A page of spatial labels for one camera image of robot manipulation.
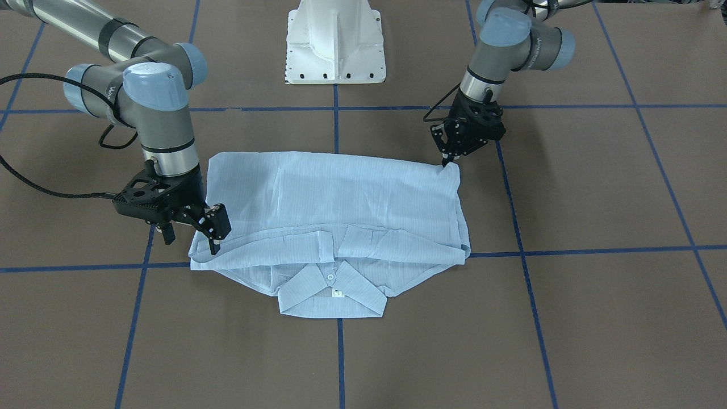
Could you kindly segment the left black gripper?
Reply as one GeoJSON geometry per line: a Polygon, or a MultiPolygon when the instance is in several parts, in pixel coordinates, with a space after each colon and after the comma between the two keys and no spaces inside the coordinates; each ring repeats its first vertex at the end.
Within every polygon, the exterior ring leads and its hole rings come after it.
{"type": "Polygon", "coordinates": [[[441,151],[442,168],[460,156],[467,156],[506,133],[503,110],[497,102],[486,104],[459,101],[449,113],[449,149],[441,151]]]}

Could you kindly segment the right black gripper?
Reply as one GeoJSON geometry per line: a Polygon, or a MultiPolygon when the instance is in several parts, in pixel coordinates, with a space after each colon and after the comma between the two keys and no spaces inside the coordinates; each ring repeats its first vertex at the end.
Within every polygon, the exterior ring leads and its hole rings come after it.
{"type": "Polygon", "coordinates": [[[156,173],[156,163],[145,161],[145,174],[152,181],[155,215],[151,223],[162,226],[177,223],[193,226],[208,239],[212,256],[221,250],[221,241],[231,233],[228,210],[223,203],[206,207],[202,182],[202,168],[195,166],[181,176],[161,176],[156,173]]]}

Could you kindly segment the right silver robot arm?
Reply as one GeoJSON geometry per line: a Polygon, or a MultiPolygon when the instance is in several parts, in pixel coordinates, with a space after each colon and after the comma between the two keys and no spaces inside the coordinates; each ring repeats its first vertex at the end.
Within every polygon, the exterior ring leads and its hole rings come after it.
{"type": "Polygon", "coordinates": [[[134,130],[144,168],[117,193],[76,194],[108,199],[117,213],[154,225],[173,243],[174,222],[208,239],[211,254],[231,231],[225,205],[205,201],[189,91],[206,80],[207,60],[190,43],[166,44],[91,1],[3,1],[2,9],[36,18],[96,48],[112,64],[79,64],[61,81],[78,111],[134,130]]]}

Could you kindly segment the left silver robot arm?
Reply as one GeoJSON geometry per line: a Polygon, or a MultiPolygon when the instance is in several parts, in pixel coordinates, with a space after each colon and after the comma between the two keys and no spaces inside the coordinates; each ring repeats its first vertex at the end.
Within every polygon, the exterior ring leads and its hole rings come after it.
{"type": "Polygon", "coordinates": [[[505,135],[499,95],[507,77],[523,70],[556,70],[574,57],[571,32],[545,22],[582,1],[483,1],[475,20],[478,43],[454,97],[449,113],[432,119],[434,143],[447,166],[505,135]]]}

